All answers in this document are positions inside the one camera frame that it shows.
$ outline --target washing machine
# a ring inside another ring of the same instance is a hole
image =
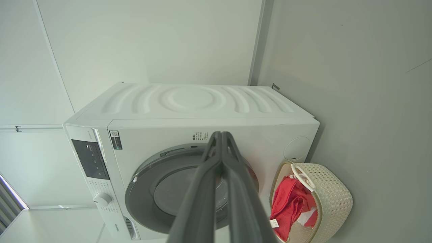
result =
[[[304,162],[319,122],[269,87],[117,83],[63,127],[114,238],[167,238],[211,134],[229,131],[263,207],[284,160]],[[216,184],[225,229],[227,183]]]

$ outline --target basket handle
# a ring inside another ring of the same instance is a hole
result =
[[[311,192],[314,192],[315,191],[315,189],[316,189],[316,187],[315,187],[315,184],[312,182],[312,180],[311,180],[311,178],[309,178],[309,176],[304,172],[304,170],[302,169],[302,168],[300,168],[300,167],[298,167],[297,165],[296,165],[296,163],[292,163],[291,164],[291,169],[292,169],[292,172],[294,173],[294,175],[297,177],[297,179],[309,190],[309,191],[311,191]],[[308,178],[308,182],[309,183],[307,183],[298,173],[297,173],[297,170],[296,169],[299,169],[302,173],[303,173],[303,175],[306,177],[306,178]]]

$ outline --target clothing tag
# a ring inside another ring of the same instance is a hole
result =
[[[272,228],[279,228],[279,224],[277,223],[276,219],[270,220],[270,225]]]

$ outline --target round door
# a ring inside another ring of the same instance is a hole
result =
[[[138,168],[125,195],[126,208],[138,223],[169,233],[206,146],[172,147],[153,155]],[[257,177],[249,165],[248,171],[258,190]],[[228,184],[223,178],[217,178],[215,200],[219,229],[228,225]]]

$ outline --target beige laundry basket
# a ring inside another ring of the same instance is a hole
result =
[[[303,173],[305,182],[298,173]],[[312,163],[285,161],[279,167],[270,194],[270,206],[274,192],[285,176],[294,175],[311,192],[317,204],[318,218],[315,227],[304,227],[297,221],[289,233],[289,243],[324,243],[342,226],[353,207],[353,197],[345,185],[326,167]]]

